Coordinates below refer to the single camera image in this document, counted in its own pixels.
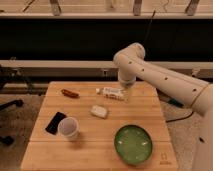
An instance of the green ceramic plate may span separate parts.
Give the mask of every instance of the green ceramic plate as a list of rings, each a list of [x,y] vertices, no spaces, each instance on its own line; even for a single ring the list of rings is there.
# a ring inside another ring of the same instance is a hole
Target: green ceramic plate
[[[137,125],[126,125],[118,130],[114,139],[115,149],[121,159],[130,165],[138,165],[152,153],[149,134]]]

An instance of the black panel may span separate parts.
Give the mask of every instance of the black panel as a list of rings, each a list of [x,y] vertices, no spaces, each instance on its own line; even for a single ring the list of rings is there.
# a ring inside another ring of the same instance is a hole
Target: black panel
[[[144,43],[149,20],[1,19],[0,58],[112,60]],[[213,20],[154,20],[146,60],[213,61]]]

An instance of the paper cup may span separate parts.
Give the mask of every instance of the paper cup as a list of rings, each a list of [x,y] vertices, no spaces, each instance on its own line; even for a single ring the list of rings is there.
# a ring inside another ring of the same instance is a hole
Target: paper cup
[[[78,121],[73,117],[64,118],[58,124],[58,132],[69,141],[75,141],[78,137]]]

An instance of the black phone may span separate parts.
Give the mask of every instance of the black phone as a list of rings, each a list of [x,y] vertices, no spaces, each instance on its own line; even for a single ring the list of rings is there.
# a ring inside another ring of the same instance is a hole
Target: black phone
[[[52,120],[50,121],[50,123],[48,124],[48,126],[45,128],[45,130],[55,135],[58,129],[59,122],[64,118],[66,118],[65,114],[61,112],[57,112],[55,116],[52,118]]]

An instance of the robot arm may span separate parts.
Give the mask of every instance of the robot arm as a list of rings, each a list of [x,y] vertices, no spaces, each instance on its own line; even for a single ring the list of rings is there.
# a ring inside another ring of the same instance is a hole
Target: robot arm
[[[213,170],[213,85],[184,74],[180,74],[143,60],[145,50],[139,43],[122,49],[114,56],[117,65],[118,80],[124,88],[131,87],[136,77],[150,83],[168,96],[191,107],[204,117],[193,171]]]

